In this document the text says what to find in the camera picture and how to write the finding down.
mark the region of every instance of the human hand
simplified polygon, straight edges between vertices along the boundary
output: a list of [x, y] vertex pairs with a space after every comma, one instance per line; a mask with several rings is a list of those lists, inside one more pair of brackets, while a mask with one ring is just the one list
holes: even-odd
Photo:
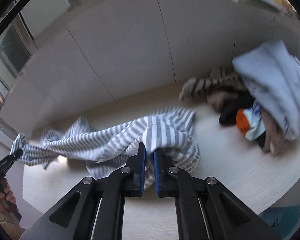
[[[5, 179], [5, 181], [7, 183], [6, 187], [4, 188], [4, 192], [5, 192], [5, 194], [7, 194], [6, 200], [10, 201], [11, 203], [16, 203], [16, 201], [17, 201], [16, 197], [13, 196], [13, 192], [10, 190], [10, 186], [8, 185], [8, 180]], [[4, 198], [5, 198], [5, 195], [2, 192], [0, 192], [0, 200], [4, 199]], [[8, 215], [5, 208], [2, 206], [1, 202], [0, 202], [0, 212], [5, 215]]]

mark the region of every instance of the light blue towel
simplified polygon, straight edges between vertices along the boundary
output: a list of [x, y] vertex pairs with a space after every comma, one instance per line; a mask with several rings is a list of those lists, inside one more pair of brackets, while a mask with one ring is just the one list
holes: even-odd
[[245, 138], [249, 141], [256, 140], [266, 130], [265, 124], [261, 119], [261, 109], [257, 102], [253, 103], [253, 106], [243, 110], [246, 116], [250, 129], [245, 134]]
[[300, 62], [283, 41], [269, 41], [233, 59], [256, 101], [276, 120], [286, 139], [300, 135]]

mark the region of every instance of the teal object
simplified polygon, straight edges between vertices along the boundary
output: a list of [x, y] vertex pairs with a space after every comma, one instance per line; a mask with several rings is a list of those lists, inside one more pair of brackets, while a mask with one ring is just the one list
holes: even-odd
[[261, 218], [281, 237], [286, 238], [300, 218], [300, 206], [268, 208]]

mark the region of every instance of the metal screw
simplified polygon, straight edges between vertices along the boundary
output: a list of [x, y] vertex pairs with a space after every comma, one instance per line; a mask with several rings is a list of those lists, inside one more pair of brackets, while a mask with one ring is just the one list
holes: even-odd
[[92, 178], [91, 177], [85, 177], [82, 180], [83, 184], [90, 184], [92, 182]]
[[214, 185], [217, 183], [217, 179], [215, 177], [209, 177], [209, 178], [207, 178], [207, 182], [210, 185]]
[[177, 173], [179, 171], [178, 167], [172, 166], [169, 168], [170, 173]]
[[129, 167], [122, 167], [121, 168], [122, 173], [129, 173], [130, 171], [131, 171], [131, 169]]

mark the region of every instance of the striped towel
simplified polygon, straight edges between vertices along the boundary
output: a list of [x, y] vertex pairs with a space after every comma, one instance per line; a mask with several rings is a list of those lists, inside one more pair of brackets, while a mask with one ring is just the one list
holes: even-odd
[[194, 139], [194, 111], [170, 107], [102, 131], [96, 131], [83, 117], [62, 134], [48, 130], [42, 136], [40, 147], [27, 144], [19, 134], [11, 153], [21, 148], [18, 160], [29, 166], [47, 164], [59, 155], [86, 161], [92, 177], [101, 179], [125, 166], [130, 156], [136, 155], [139, 143], [146, 147], [147, 164], [145, 187], [154, 182], [152, 153], [163, 148], [172, 157], [174, 165], [192, 172], [200, 160], [199, 147]]

